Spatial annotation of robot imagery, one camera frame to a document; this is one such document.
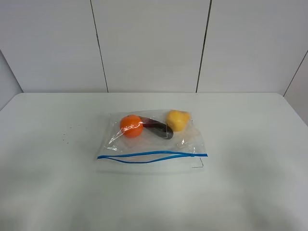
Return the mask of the purple toy eggplant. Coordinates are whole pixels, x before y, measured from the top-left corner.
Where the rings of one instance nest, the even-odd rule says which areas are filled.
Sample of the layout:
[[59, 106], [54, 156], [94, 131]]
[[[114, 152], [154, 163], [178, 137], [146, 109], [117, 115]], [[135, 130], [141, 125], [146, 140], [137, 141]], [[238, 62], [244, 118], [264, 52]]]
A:
[[167, 124], [159, 122], [157, 120], [140, 116], [143, 127], [155, 134], [156, 136], [165, 140], [173, 138], [174, 132]]

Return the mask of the yellow toy pear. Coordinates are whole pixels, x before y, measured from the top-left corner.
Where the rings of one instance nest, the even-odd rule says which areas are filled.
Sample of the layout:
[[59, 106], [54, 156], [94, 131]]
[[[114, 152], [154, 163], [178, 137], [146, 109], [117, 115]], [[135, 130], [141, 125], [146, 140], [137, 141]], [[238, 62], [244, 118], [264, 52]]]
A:
[[185, 111], [170, 110], [166, 115], [166, 124], [174, 131], [179, 132], [186, 128], [190, 114]]

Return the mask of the clear zip bag blue seal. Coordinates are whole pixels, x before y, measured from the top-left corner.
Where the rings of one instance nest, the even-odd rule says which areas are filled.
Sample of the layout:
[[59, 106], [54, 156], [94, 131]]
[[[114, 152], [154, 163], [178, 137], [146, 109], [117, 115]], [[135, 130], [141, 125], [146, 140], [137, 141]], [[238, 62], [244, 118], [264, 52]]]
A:
[[164, 173], [203, 168], [203, 159], [208, 154], [190, 112], [186, 128], [174, 132], [170, 140], [160, 138], [144, 127], [141, 135], [135, 138], [127, 138], [120, 130], [121, 119], [128, 115], [147, 117], [166, 124], [166, 115], [170, 110], [175, 109], [110, 113], [96, 156], [101, 163], [100, 169], [124, 173]]

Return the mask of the orange toy fruit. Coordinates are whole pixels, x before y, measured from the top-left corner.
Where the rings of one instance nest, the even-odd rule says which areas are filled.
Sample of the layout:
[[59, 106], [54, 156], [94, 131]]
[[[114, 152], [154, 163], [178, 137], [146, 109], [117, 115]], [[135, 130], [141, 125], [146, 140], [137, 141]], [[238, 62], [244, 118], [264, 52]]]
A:
[[128, 115], [121, 119], [120, 130], [127, 138], [135, 138], [141, 135], [143, 123], [137, 115]]

